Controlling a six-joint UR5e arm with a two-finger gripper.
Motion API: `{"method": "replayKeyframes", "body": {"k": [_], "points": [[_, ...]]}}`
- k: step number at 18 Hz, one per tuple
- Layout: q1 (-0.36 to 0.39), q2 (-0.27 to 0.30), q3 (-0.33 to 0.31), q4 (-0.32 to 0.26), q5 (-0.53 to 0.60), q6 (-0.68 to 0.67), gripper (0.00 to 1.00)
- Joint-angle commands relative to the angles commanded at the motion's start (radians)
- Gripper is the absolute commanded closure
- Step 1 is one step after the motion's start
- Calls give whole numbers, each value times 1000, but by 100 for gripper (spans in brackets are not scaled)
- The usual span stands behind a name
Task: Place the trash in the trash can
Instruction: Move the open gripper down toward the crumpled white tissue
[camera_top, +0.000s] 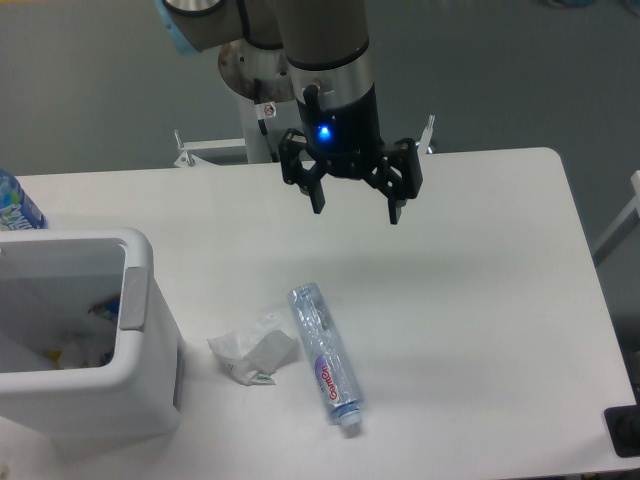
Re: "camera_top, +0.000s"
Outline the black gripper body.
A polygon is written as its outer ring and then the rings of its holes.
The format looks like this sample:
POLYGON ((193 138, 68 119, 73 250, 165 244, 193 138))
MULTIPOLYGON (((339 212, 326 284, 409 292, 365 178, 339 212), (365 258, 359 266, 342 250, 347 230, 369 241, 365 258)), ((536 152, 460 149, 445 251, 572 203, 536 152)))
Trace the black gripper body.
POLYGON ((365 179, 379 160, 380 135, 376 91, 336 108, 321 105, 321 92, 311 84, 298 102, 307 141, 306 151, 331 176, 365 179))

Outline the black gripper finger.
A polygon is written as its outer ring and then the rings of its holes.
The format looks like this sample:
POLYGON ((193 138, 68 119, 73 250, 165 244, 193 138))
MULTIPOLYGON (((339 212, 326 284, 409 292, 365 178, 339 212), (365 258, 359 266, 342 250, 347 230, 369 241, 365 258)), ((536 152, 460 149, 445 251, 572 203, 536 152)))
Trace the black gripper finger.
POLYGON ((299 130, 289 128, 279 142, 278 152, 283 181, 288 185, 297 185, 299 190, 309 197, 313 212, 320 214, 325 206, 321 185, 325 170, 314 159, 310 168, 303 165, 301 154, 310 153, 305 135, 299 130))
POLYGON ((402 208, 417 198, 422 186, 417 147, 413 138, 400 139, 393 145, 381 144, 365 169, 365 182, 387 198, 392 225, 399 223, 402 208))

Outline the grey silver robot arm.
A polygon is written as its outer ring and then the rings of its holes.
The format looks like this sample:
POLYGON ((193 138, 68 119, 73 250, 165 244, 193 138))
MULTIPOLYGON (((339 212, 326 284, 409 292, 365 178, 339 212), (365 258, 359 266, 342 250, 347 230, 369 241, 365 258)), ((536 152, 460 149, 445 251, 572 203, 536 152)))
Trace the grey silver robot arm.
POLYGON ((160 1, 156 8, 179 52, 218 50, 249 162, 277 163, 315 213, 325 204, 325 176, 364 181, 399 221, 423 176, 413 139, 382 139, 363 2, 160 1))

